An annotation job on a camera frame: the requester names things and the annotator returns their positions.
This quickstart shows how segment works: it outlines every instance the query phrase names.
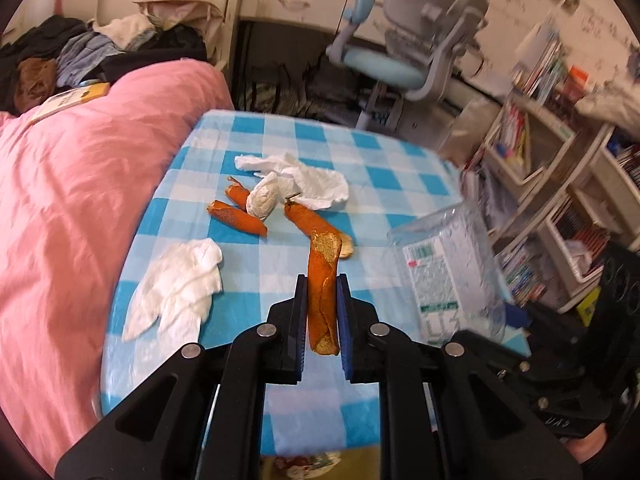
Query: metal screw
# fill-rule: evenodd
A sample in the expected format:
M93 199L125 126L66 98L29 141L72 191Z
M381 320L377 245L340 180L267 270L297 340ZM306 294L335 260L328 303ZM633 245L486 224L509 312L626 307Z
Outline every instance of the metal screw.
M196 343L189 343L182 347L180 353L185 359L193 359L200 355L200 345L196 345Z
M465 353L465 347L463 347L460 343L452 341L451 343L447 343L447 345L444 347L444 351L451 357L460 357Z
M371 333L373 335L377 335L380 337L384 337L389 333L389 327L384 323L374 323L373 325L371 325L371 327L369 327L369 330L371 330Z
M274 335L277 331L278 329L271 323L262 323L257 329L258 335L261 337L269 337Z

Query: office chair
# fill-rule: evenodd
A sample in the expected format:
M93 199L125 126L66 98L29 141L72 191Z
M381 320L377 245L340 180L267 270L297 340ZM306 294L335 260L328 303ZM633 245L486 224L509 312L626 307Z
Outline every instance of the office chair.
M385 0L386 18L395 29L385 35L387 54L349 45L376 0L356 0L344 11L348 20L327 47L329 60L375 79L356 128L366 130L383 84L399 89L409 101L442 99L453 63L463 56L486 25L487 0Z

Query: crumpled napkin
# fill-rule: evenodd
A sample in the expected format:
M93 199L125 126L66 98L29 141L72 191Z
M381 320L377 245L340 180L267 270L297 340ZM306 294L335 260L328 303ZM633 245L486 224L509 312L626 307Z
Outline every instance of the crumpled napkin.
M123 341L137 338L160 317L158 333L174 349L196 342L222 290L220 247L211 239L171 245L152 261L129 302Z
M246 211L251 216L264 220L276 206L279 193L278 174L271 171L249 193L246 198Z
M280 196L286 198L299 193L293 200L309 209L327 209L349 197L349 186L343 174L335 170L313 168L300 162L290 153L285 153L284 156L271 155L267 158L238 155L236 168L255 171L255 175L261 178L275 172L278 176Z

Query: table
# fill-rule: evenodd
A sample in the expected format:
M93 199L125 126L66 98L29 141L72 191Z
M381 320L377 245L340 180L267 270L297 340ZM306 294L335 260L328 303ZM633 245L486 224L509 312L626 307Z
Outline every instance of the table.
M266 320L269 307L293 296L296 277L306 274L309 241L279 205L267 218L267 238L235 231L211 219L205 207L225 200L226 179L252 188L258 179L236 170L234 157L291 153L304 163L340 171L350 197L320 212L351 235L354 255L341 260L352 295L370 301L381 320L419 340L417 312L402 293L388 247L389 229L460 200L457 174L427 150L365 132L281 116L213 110L201 118L150 201L127 256L114 295L102 362L102 408L113 409L166 357L156 327L123 342L127 307L148 264L176 241L212 237L222 248L224 292L214 296L199 342L226 344ZM526 352L520 333L512 348ZM267 388L262 453L310 454L376 444L380 439L378 386L344 381L340 356L305 353L297 386Z

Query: desk drawer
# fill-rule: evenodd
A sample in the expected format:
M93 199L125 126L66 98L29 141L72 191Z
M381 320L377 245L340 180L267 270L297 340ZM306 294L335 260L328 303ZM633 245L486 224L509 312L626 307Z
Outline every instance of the desk drawer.
M242 0L240 17L246 20L297 23L335 32L347 0Z
M346 9L353 9L356 0L347 0ZM340 29L347 25L346 20L340 22ZM374 5L366 21L358 27L354 37L371 41L379 45L385 45L385 31L390 27L382 6Z

